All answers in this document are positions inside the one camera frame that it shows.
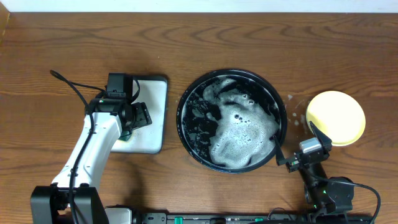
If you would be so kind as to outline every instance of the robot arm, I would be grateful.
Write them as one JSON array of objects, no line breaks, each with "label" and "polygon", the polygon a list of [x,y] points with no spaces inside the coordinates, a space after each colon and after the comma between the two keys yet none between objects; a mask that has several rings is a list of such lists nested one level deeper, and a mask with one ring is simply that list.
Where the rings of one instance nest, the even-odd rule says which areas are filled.
[{"label": "robot arm", "polygon": [[[119,116],[110,115],[105,112],[93,113],[95,129],[83,157],[78,164],[76,171],[75,186],[79,187],[81,184],[87,184],[90,187],[98,188],[100,180],[104,171],[106,161],[111,152],[113,144],[118,140],[122,133],[122,126]],[[57,175],[52,184],[57,187],[69,187],[70,170],[76,161],[85,140],[87,139],[90,129],[90,117],[86,115],[85,125],[81,132],[80,138],[59,175]]]},{"label": "robot arm", "polygon": [[[68,82],[62,76],[56,78]],[[146,104],[132,103],[138,97],[140,88],[136,81],[138,90],[132,95],[133,79],[123,73],[110,73],[106,92],[97,95],[87,105],[83,131],[68,162],[50,186],[37,186],[32,193],[30,205],[34,223],[60,222],[65,217],[60,216],[58,211],[66,209],[71,203],[76,214],[75,220],[79,223],[125,223],[124,218],[131,211],[119,209],[114,215],[114,211],[109,210],[108,215],[96,189],[100,185],[109,153],[121,133],[131,133],[134,129],[152,124]],[[71,171],[75,163],[74,185],[70,189]]]},{"label": "robot arm", "polygon": [[377,197],[376,211],[369,220],[369,223],[374,223],[381,206],[380,195],[373,188],[354,183],[347,177],[331,177],[328,179],[321,162],[329,158],[332,141],[311,121],[310,127],[315,138],[301,142],[299,152],[295,152],[293,156],[286,159],[280,147],[277,146],[276,159],[277,165],[286,165],[288,172],[297,170],[300,172],[304,181],[305,198],[308,203],[314,206],[310,214],[311,221],[315,223],[319,216],[343,214],[346,217],[346,213],[353,209],[354,187],[362,187],[372,191]]}]

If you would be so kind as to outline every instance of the green connector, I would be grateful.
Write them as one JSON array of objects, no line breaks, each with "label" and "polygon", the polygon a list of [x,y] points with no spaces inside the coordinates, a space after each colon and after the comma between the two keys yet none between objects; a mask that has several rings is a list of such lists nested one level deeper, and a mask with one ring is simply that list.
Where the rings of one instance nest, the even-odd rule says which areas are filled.
[{"label": "green connector", "polygon": [[174,218],[174,224],[182,224],[182,217],[175,217]]}]

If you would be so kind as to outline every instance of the yellow plate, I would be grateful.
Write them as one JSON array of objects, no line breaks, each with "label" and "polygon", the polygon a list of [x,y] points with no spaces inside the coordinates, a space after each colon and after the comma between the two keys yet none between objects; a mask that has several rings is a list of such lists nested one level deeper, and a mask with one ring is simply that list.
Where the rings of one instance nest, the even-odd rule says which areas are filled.
[{"label": "yellow plate", "polygon": [[359,103],[339,91],[326,91],[314,97],[308,105],[306,118],[308,127],[312,121],[332,140],[333,146],[354,143],[361,137],[366,124]]}]

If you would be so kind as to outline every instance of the small robot arm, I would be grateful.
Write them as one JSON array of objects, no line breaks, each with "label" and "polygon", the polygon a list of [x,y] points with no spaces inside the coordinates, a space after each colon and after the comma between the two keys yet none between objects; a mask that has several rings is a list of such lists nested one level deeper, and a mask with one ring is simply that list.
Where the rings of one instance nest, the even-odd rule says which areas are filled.
[{"label": "small robot arm", "polygon": [[[134,95],[133,81],[138,87]],[[84,127],[69,160],[50,186],[38,186],[32,193],[30,204],[34,223],[60,222],[64,217],[58,214],[58,210],[66,209],[70,203],[74,203],[78,210],[79,223],[131,223],[132,211],[128,208],[109,209],[107,215],[96,189],[100,186],[112,146],[122,133],[131,134],[134,129],[152,124],[146,104],[133,103],[139,88],[138,81],[132,76],[109,74],[106,91],[92,99],[85,108]],[[69,186],[73,173],[74,196],[71,202]]]}]

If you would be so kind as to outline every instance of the white wall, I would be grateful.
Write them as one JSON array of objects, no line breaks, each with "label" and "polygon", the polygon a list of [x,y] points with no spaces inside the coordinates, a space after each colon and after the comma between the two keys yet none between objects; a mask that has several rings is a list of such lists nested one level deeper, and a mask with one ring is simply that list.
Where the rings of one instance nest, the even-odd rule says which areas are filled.
[{"label": "white wall", "polygon": [[10,12],[398,12],[398,0],[0,0]]}]

